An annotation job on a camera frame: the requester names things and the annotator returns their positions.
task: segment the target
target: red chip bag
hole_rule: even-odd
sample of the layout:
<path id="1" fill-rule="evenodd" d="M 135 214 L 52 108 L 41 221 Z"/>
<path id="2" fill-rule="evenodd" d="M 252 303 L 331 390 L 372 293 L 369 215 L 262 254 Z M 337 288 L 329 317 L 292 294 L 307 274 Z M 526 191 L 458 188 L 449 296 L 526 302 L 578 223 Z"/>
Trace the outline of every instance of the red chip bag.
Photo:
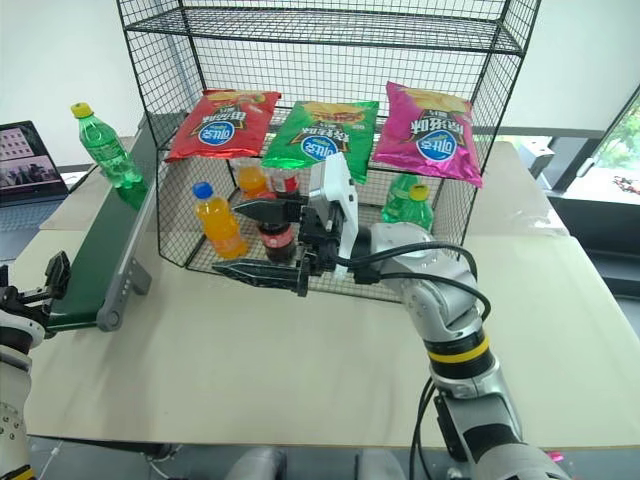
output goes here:
<path id="1" fill-rule="evenodd" d="M 205 90 L 180 125 L 167 161 L 259 155 L 279 98 L 278 92 Z"/>

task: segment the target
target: yellow bottle cap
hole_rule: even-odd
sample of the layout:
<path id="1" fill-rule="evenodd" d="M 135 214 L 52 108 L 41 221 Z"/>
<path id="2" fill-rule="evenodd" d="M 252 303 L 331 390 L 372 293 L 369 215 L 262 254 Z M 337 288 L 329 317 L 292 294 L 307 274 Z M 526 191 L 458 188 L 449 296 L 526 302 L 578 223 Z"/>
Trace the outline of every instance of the yellow bottle cap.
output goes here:
<path id="1" fill-rule="evenodd" d="M 74 103 L 71 105 L 71 112 L 76 118 L 85 118 L 89 115 L 93 115 L 93 110 L 91 110 L 89 104 L 84 102 Z"/>
<path id="2" fill-rule="evenodd" d="M 409 198 L 416 202 L 424 202 L 429 196 L 429 187 L 426 185 L 411 185 Z"/>

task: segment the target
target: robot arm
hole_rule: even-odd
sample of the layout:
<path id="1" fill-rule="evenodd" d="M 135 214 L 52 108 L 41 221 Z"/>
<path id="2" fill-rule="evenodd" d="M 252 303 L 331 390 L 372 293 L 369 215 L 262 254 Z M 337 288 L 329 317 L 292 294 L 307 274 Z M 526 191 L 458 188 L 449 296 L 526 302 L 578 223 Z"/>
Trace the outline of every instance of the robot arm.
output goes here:
<path id="1" fill-rule="evenodd" d="M 338 271 L 343 276 L 340 267 L 351 268 L 355 283 L 382 281 L 402 300 L 424 342 L 438 391 L 438 424 L 451 456 L 469 461 L 476 480 L 569 480 L 544 452 L 523 442 L 500 362 L 483 329 L 485 315 L 470 293 L 476 288 L 475 265 L 445 255 L 441 244 L 415 225 L 357 228 L 357 208 L 344 157 L 332 155 L 313 167 L 308 200 L 253 200 L 235 209 L 259 221 L 299 221 L 304 251 L 297 268 L 256 260 L 214 268 L 251 285 L 301 296 L 309 275 Z M 422 247 L 402 255 L 382 253 L 404 245 Z"/>
<path id="2" fill-rule="evenodd" d="M 8 285 L 7 267 L 0 273 L 0 479 L 35 478 L 29 466 L 29 449 L 23 409 L 31 389 L 29 350 L 46 336 L 52 299 L 64 296 L 69 280 L 69 260 L 64 252 L 51 259 L 45 287 L 19 292 Z M 41 302 L 38 306 L 30 304 Z"/>

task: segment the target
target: snack bag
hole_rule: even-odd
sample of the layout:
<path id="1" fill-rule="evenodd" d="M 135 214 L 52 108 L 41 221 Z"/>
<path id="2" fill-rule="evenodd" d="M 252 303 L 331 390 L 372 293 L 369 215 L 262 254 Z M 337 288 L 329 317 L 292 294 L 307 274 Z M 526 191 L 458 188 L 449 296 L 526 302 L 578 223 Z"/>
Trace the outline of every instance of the snack bag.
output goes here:
<path id="1" fill-rule="evenodd" d="M 296 102 L 262 160 L 263 167 L 305 168 L 342 152 L 354 180 L 367 180 L 378 102 Z"/>
<path id="2" fill-rule="evenodd" d="M 278 92 L 205 90 L 180 125 L 167 162 L 200 155 L 213 158 L 260 154 Z"/>
<path id="3" fill-rule="evenodd" d="M 387 82 L 389 118 L 373 160 L 482 187 L 471 104 L 453 95 Z"/>

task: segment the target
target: wire rack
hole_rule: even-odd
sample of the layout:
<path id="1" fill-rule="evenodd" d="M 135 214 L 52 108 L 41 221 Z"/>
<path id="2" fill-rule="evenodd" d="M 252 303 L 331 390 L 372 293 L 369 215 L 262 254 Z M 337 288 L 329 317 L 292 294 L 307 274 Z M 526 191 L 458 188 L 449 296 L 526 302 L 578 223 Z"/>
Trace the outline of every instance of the wire rack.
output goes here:
<path id="1" fill-rule="evenodd" d="M 474 141 L 484 172 L 539 0 L 120 0 L 118 8 L 158 147 L 160 255 L 214 273 L 211 265 L 220 259 L 193 214 L 191 185 L 209 181 L 233 203 L 239 199 L 233 172 L 222 160 L 164 162 L 173 135 L 204 88 L 281 92 L 265 149 L 298 100 L 379 101 L 377 141 L 388 115 L 387 80 L 457 95 L 473 104 Z M 358 186 L 361 223 L 379 221 L 398 171 L 369 162 L 368 181 Z M 301 175 L 304 191 L 308 172 Z M 475 187 L 451 179 L 422 181 L 431 187 L 432 233 L 462 244 Z M 251 243 L 249 256 L 265 258 L 255 225 L 239 220 Z M 383 287 L 329 275 L 312 279 L 310 287 L 396 300 Z"/>

